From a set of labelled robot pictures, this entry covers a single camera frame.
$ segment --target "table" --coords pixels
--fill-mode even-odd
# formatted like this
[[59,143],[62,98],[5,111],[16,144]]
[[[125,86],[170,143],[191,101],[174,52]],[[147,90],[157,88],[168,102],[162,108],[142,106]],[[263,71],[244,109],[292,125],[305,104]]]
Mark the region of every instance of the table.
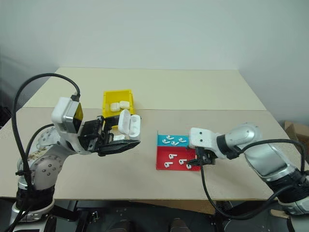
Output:
[[[96,76],[104,75],[106,72],[116,72],[117,75],[120,75],[126,73],[126,71],[61,68],[57,73],[64,74],[77,82],[82,93],[81,102],[84,108],[84,119],[92,120],[101,114],[101,99],[100,103],[98,103],[99,100],[94,102],[89,95],[93,95],[94,99],[98,99],[103,92],[103,90],[98,90],[98,86],[103,86],[104,82],[102,80],[100,83],[98,79],[93,80],[96,79]],[[141,71],[142,75],[146,75],[147,72],[145,70]],[[195,76],[195,71],[175,71],[175,74],[171,74],[173,81],[175,81],[175,76],[178,73],[185,73],[183,76],[193,78],[193,80],[186,81],[184,77],[182,83],[187,85],[177,87],[178,90],[186,89],[188,94],[179,94],[176,90],[169,88],[174,83],[169,82],[169,86],[166,85],[160,89],[159,95],[154,95],[155,92],[157,93],[157,90],[153,88],[155,82],[152,82],[153,86],[148,85],[149,83],[142,85],[138,82],[140,76],[137,74],[139,72],[135,70],[135,77],[131,81],[134,83],[132,91],[135,103],[138,106],[136,113],[142,118],[141,144],[124,154],[108,155],[106,157],[99,157],[95,154],[68,157],[58,177],[55,199],[206,199],[199,172],[157,171],[155,169],[157,131],[161,134],[187,134],[191,127],[201,127],[225,133],[236,125],[249,121],[260,126],[264,139],[287,138],[283,129],[273,116],[265,110],[239,72],[197,72],[198,75],[204,73],[205,80],[200,76]],[[86,73],[88,73],[88,77],[85,82],[82,80],[82,76],[85,76]],[[158,71],[158,73],[163,75],[165,71]],[[235,83],[236,86],[230,87],[226,85],[225,88],[222,88],[222,83],[213,80],[212,76],[218,77],[218,82],[226,80],[229,85]],[[55,88],[56,80],[57,78],[50,78],[25,107],[18,111],[17,120],[23,144],[28,142],[28,139],[38,127],[50,123],[50,115],[53,110],[50,106],[55,104],[55,100],[54,98],[44,99],[44,92],[53,96],[56,95],[56,99],[57,96],[69,96],[71,94],[70,91],[65,91],[65,88],[70,87],[61,85]],[[214,89],[201,91],[203,89],[201,86],[207,86],[209,80],[213,83]],[[199,97],[196,95],[195,89],[190,90],[192,87],[189,85],[192,82],[199,83],[195,88],[199,89]],[[104,89],[112,90],[111,83],[113,81],[105,85]],[[166,104],[166,102],[160,104],[166,96],[170,96],[169,94],[174,98],[177,96],[183,97],[185,102],[182,106],[183,109],[178,109],[181,107],[180,104]],[[213,94],[216,99],[211,101],[210,98]],[[204,101],[201,99],[207,99],[206,104],[203,104]],[[0,164],[0,176],[6,177],[0,179],[2,186],[0,196],[14,197],[17,187],[17,177],[14,176],[14,171],[16,170],[18,152],[10,121],[0,131],[0,145],[3,148],[3,154],[6,156],[6,162]],[[299,155],[292,145],[280,145],[280,147],[286,151],[292,162],[299,165]],[[271,190],[249,167],[243,156],[234,160],[217,159],[216,165],[204,167],[204,170],[209,192],[215,200],[264,200],[271,194]]]

